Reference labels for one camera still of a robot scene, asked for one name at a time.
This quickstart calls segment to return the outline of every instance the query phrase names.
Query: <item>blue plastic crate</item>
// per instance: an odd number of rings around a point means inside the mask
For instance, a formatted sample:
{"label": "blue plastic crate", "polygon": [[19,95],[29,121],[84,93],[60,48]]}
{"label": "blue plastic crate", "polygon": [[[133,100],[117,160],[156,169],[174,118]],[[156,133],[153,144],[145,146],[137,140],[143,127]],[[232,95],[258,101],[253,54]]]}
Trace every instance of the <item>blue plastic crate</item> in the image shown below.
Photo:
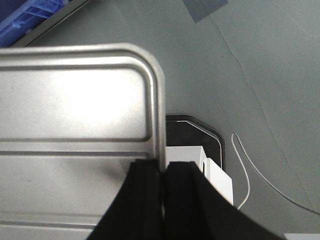
{"label": "blue plastic crate", "polygon": [[67,0],[0,0],[0,16],[6,16],[0,22],[0,47],[9,47],[66,3]]}

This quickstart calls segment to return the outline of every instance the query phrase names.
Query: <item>metal tray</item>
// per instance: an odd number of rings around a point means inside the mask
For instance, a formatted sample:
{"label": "metal tray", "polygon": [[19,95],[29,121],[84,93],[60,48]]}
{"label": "metal tray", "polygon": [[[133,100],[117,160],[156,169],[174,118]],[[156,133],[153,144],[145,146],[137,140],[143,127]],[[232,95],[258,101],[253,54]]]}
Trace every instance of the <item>metal tray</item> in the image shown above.
{"label": "metal tray", "polygon": [[93,228],[129,162],[164,168],[164,75],[141,48],[1,49],[0,86],[0,229]]}

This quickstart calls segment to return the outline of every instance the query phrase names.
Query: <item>gray tape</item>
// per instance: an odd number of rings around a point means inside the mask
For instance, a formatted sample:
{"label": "gray tape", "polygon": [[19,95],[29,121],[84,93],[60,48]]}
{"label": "gray tape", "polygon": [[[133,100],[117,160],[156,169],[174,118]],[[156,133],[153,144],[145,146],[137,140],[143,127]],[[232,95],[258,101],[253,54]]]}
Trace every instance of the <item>gray tape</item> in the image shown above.
{"label": "gray tape", "polygon": [[212,14],[228,3],[228,0],[183,0],[195,23]]}

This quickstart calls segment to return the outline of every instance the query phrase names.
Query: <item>black base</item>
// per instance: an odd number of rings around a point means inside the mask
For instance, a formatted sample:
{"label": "black base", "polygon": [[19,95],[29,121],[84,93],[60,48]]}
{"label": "black base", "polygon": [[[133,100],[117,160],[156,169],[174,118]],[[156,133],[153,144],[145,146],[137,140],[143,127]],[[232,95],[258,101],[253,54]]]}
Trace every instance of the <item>black base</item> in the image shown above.
{"label": "black base", "polygon": [[188,115],[166,116],[167,146],[203,146],[208,158],[211,158],[222,170],[225,166],[225,141],[216,129]]}

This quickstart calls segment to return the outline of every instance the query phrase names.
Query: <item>white plastic block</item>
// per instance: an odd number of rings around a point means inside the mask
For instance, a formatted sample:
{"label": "white plastic block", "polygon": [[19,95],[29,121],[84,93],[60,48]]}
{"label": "white plastic block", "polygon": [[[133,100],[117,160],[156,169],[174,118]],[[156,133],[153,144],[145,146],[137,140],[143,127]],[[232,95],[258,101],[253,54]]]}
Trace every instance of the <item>white plastic block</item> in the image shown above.
{"label": "white plastic block", "polygon": [[214,188],[231,204],[234,204],[232,179],[211,159],[204,160],[204,175]]}
{"label": "white plastic block", "polygon": [[165,156],[166,166],[169,162],[195,162],[201,172],[203,162],[207,159],[202,146],[167,146]]}
{"label": "white plastic block", "polygon": [[167,146],[166,166],[170,162],[195,162],[213,187],[231,204],[234,204],[232,179],[211,159],[202,146]]}

